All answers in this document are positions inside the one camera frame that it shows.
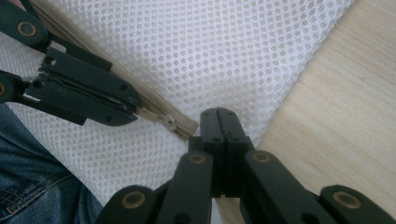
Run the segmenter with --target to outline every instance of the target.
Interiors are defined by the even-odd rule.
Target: zipper pull
[[[166,114],[165,116],[163,116],[163,118],[160,119],[160,122],[163,125],[165,125],[165,127],[168,128],[169,131],[171,131],[171,132],[174,132],[177,129],[176,120],[170,114]]]

